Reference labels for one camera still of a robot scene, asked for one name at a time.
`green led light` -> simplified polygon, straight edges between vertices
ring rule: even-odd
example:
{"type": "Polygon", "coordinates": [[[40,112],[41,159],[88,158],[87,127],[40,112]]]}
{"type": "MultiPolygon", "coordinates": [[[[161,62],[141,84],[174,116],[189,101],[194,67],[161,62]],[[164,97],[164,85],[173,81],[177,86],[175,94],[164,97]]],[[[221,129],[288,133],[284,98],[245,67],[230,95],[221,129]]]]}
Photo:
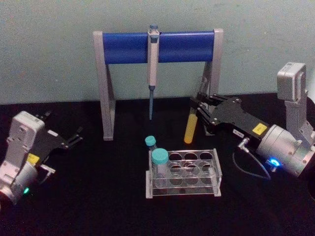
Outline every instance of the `green led light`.
{"type": "Polygon", "coordinates": [[[29,188],[24,189],[24,194],[27,194],[30,191],[29,188]]]}

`teal cap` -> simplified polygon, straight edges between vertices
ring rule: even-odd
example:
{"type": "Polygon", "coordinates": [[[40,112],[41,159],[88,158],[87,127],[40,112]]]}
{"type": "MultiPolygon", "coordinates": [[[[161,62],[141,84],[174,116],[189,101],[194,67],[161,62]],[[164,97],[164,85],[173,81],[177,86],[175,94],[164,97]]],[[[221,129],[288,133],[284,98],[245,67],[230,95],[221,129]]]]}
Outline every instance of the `teal cap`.
{"type": "Polygon", "coordinates": [[[154,144],[156,144],[156,139],[155,139],[155,137],[152,136],[152,135],[148,136],[144,141],[146,142],[146,145],[147,145],[148,147],[151,147],[151,146],[153,146],[154,144]]]}
{"type": "Polygon", "coordinates": [[[156,148],[152,152],[152,161],[154,164],[161,165],[168,161],[168,152],[163,148],[156,148]]]}

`black tabletop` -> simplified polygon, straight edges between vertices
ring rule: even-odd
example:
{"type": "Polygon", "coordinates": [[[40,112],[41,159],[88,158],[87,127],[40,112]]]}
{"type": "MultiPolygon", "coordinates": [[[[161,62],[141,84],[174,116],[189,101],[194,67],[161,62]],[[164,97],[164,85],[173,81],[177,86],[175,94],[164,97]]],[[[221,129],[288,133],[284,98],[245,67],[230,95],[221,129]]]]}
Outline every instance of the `black tabletop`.
{"type": "MultiPolygon", "coordinates": [[[[244,110],[285,128],[285,106],[276,94],[239,97],[244,110]]],[[[148,105],[147,100],[117,101],[114,141],[109,142],[102,139],[99,102],[0,106],[0,161],[11,119],[22,110],[33,115],[52,110],[46,128],[64,138],[84,128],[81,143],[46,162],[56,173],[1,216],[0,235],[315,235],[315,202],[307,182],[283,170],[271,173],[271,181],[238,171],[231,158],[237,136],[205,136],[201,124],[193,143],[185,145],[188,98],[156,99],[153,121],[148,105]],[[146,199],[147,135],[167,150],[216,148],[222,196],[146,199]]],[[[309,100],[308,119],[315,127],[313,116],[309,100]]],[[[238,159],[244,168],[261,171],[250,157],[238,159]]]]}

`blue led light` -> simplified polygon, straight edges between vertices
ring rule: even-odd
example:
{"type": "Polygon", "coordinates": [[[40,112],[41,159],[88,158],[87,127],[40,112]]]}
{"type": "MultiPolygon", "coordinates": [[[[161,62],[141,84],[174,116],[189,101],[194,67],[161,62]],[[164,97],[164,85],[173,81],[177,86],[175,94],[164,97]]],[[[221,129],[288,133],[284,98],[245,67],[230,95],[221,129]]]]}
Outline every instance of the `blue led light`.
{"type": "Polygon", "coordinates": [[[270,161],[270,163],[273,164],[274,166],[279,166],[279,165],[280,165],[279,161],[277,161],[277,160],[274,159],[274,158],[271,158],[269,161],[270,161]]]}

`gray wall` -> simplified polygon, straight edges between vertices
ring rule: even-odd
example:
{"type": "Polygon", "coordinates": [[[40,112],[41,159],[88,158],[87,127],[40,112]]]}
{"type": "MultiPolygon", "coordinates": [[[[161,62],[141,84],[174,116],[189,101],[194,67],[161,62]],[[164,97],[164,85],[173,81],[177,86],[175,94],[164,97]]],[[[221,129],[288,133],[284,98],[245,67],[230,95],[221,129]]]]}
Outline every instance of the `gray wall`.
{"type": "MultiPolygon", "coordinates": [[[[98,99],[93,30],[225,31],[220,93],[276,90],[288,61],[310,70],[315,1],[0,1],[0,103],[98,99]]],[[[145,98],[146,65],[110,67],[118,99],[145,98]]],[[[202,63],[160,64],[158,97],[189,96],[202,63]]]]}

